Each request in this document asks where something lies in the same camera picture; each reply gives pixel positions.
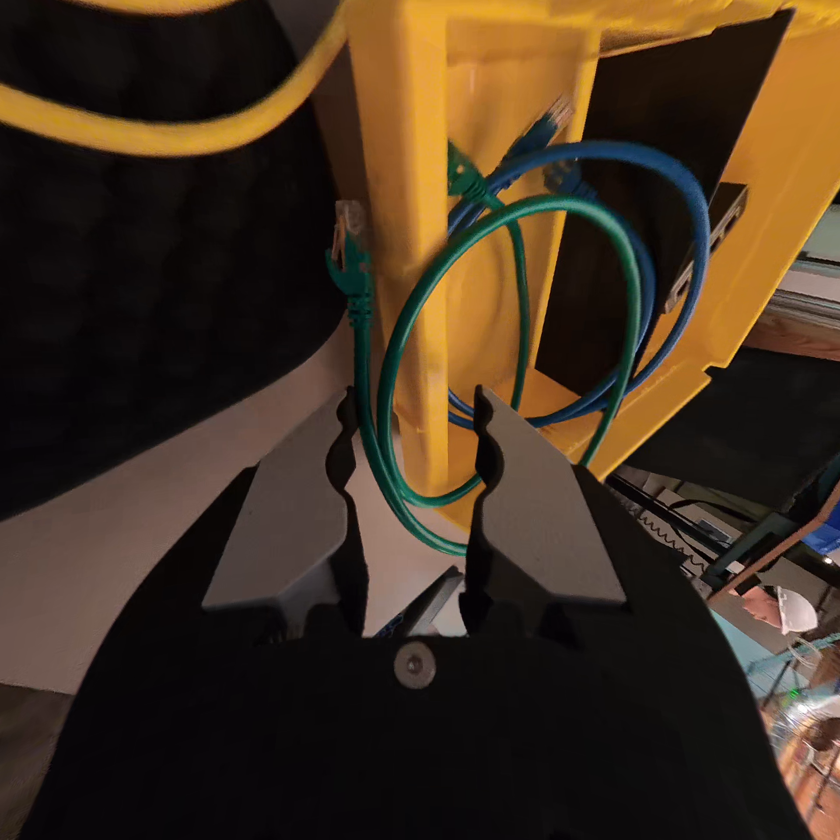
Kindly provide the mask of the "black bin divider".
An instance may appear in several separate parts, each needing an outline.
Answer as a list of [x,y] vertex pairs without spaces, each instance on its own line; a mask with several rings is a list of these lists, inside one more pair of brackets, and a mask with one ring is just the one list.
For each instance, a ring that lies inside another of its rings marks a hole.
[[[681,162],[707,202],[718,188],[794,12],[601,59],[584,140],[639,143]],[[582,178],[621,215],[653,260],[654,316],[690,261],[690,216],[677,190],[634,164],[583,161]],[[626,291],[609,238],[568,215],[535,368],[577,395],[620,359]]]

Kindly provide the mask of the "yellow plastic bin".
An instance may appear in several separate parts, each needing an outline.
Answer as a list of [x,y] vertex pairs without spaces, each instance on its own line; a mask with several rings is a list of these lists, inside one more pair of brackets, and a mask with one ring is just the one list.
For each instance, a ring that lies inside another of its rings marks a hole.
[[[371,199],[377,313],[390,339],[422,270],[445,244],[447,139],[497,162],[538,110],[567,95],[561,136],[593,124],[599,62],[769,23],[793,12],[723,171],[750,189],[711,268],[687,336],[630,395],[593,470],[603,478],[725,369],[838,188],[838,2],[346,2],[343,19]],[[411,488],[460,485],[475,436],[445,418],[447,384],[509,396],[516,294],[507,235],[463,258],[419,315],[395,380]]]

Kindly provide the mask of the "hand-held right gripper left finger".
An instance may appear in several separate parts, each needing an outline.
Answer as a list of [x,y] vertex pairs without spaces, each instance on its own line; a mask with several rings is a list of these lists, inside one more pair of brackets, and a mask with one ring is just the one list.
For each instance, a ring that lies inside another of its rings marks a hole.
[[331,395],[258,463],[203,598],[209,613],[267,608],[301,637],[315,607],[364,630],[368,567],[347,485],[359,428],[354,388]]

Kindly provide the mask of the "black wrist rest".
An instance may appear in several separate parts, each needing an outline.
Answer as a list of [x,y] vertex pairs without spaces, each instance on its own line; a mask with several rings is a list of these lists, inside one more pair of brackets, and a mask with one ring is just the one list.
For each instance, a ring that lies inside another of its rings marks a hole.
[[[2,2],[2,83],[123,119],[244,110],[298,63],[268,2],[145,17]],[[2,519],[279,380],[342,316],[312,106],[221,154],[151,159],[2,125]]]

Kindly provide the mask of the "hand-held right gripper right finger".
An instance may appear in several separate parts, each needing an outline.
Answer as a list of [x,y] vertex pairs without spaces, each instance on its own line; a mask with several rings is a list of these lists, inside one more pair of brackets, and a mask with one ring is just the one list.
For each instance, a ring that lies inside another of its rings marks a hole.
[[458,600],[467,635],[565,638],[568,611],[624,613],[627,594],[572,463],[483,385],[474,428],[482,488]]

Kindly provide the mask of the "black ethernet switch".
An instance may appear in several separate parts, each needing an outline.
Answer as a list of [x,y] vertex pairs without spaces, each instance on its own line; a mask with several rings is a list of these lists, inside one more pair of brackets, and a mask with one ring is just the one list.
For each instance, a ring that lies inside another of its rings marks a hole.
[[[744,214],[749,202],[750,188],[745,183],[721,182],[709,204],[710,255],[714,255],[729,236],[733,227]],[[659,309],[661,314],[669,314],[683,301],[687,294],[692,276],[694,246],[689,245],[687,256],[682,260],[666,297]]]

